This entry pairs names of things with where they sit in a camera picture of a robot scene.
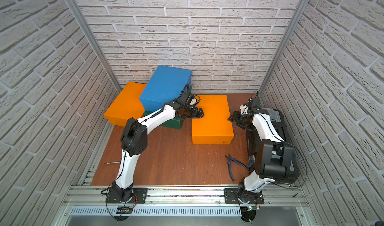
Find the blue shoebox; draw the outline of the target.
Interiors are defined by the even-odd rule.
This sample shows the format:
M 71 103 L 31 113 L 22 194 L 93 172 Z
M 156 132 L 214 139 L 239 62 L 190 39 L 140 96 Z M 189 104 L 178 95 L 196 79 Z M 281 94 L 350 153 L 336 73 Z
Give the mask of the blue shoebox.
M 191 81 L 192 71 L 190 70 L 158 66 L 139 100 L 146 111 L 157 111 L 164 102 L 179 97 L 186 85 L 192 85 Z

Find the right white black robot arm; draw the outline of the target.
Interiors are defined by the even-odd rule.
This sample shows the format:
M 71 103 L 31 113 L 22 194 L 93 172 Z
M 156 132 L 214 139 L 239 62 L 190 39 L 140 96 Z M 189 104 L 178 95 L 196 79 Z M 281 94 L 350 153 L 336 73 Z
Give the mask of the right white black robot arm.
M 228 120 L 246 131 L 249 175 L 239 184 L 241 194 L 260 193 L 268 184 L 293 184 L 300 175 L 283 113 L 263 108 L 250 98 Z

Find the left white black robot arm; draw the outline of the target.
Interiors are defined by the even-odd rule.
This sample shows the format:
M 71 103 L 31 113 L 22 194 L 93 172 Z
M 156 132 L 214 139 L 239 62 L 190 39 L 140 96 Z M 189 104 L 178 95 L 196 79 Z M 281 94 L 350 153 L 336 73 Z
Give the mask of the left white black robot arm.
M 131 118 L 124 128 L 122 143 L 122 159 L 119 173 L 110 186 L 110 195 L 120 202 L 127 202 L 133 194 L 134 172 L 139 156 L 148 146 L 148 134 L 163 123 L 174 118 L 201 119 L 204 111 L 198 107 L 200 96 L 182 92 L 179 97 L 164 102 L 157 111 L 139 118 Z

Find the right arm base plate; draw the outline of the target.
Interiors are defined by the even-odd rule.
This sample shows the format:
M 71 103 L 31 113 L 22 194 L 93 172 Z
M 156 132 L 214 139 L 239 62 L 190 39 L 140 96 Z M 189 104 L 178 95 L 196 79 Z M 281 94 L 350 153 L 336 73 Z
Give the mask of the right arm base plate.
M 227 205 L 262 205 L 265 203 L 262 192 L 252 193 L 248 191 L 241 191 L 234 188 L 224 189 L 224 199 Z

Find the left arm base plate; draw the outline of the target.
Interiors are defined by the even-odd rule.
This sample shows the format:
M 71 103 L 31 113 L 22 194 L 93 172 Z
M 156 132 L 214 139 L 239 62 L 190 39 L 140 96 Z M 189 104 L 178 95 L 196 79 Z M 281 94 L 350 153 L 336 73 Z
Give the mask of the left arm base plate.
M 126 190 L 109 189 L 106 196 L 108 204 L 127 203 L 133 204 L 137 200 L 138 204 L 144 204 L 147 198 L 148 188 L 132 188 Z

